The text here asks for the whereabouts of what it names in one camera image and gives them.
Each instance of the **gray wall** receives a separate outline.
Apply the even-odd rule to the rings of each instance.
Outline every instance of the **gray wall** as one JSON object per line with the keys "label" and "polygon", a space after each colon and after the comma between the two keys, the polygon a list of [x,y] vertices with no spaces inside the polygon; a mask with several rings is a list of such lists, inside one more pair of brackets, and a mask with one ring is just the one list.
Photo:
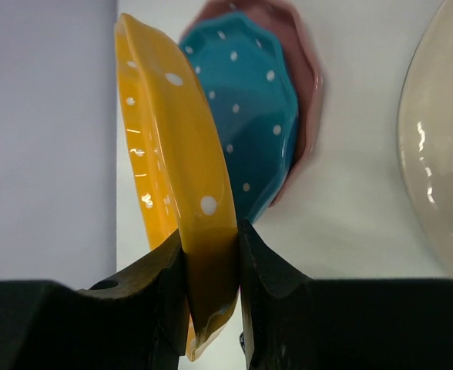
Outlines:
{"label": "gray wall", "polygon": [[0,279],[116,269],[115,0],[0,0]]}

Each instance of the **white table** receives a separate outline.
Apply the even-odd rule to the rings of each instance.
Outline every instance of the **white table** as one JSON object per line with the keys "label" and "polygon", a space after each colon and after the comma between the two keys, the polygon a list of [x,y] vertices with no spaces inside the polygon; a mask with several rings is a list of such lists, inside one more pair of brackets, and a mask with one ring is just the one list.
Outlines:
{"label": "white table", "polygon": [[[408,200],[396,121],[414,50],[441,0],[295,0],[325,71],[317,153],[256,224],[278,254],[315,278],[442,276]],[[200,0],[120,0],[119,12],[178,40]],[[126,152],[117,147],[117,265],[148,250]],[[196,363],[243,368],[240,312]]]}

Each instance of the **beige plate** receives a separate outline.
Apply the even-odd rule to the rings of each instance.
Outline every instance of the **beige plate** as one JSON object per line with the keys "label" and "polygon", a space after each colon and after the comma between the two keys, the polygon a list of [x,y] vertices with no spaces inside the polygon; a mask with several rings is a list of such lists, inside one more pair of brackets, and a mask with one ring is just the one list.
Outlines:
{"label": "beige plate", "polygon": [[453,273],[453,0],[418,46],[398,124],[404,179],[431,243]]}

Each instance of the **plate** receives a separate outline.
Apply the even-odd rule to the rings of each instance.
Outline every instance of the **plate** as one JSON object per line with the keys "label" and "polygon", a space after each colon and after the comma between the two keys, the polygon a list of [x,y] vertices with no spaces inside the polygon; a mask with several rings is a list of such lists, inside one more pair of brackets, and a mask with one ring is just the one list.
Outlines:
{"label": "plate", "polygon": [[119,17],[115,38],[122,115],[147,230],[158,225],[155,242],[177,226],[180,232],[194,355],[226,324],[237,300],[237,220],[227,167],[196,74],[175,42],[127,14]]}
{"label": "plate", "polygon": [[299,12],[292,4],[281,0],[210,0],[184,32],[184,36],[198,22],[235,11],[242,11],[280,40],[288,72],[297,92],[300,118],[295,153],[290,172],[273,200],[275,204],[304,168],[314,149],[324,97],[321,67]]}
{"label": "plate", "polygon": [[237,218],[254,222],[281,188],[297,139],[297,95],[276,37],[233,12],[180,43],[209,101]]}
{"label": "plate", "polygon": [[414,55],[398,135],[408,192],[431,245],[453,273],[453,0],[443,4]]}

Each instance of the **blue bowl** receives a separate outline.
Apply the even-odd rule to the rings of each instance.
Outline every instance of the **blue bowl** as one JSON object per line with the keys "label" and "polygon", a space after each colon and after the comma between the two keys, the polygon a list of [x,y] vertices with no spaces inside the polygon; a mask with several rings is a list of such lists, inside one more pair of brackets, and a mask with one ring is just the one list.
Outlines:
{"label": "blue bowl", "polygon": [[180,43],[210,104],[237,219],[254,222],[283,185],[297,139],[297,94],[277,37],[233,12]]}

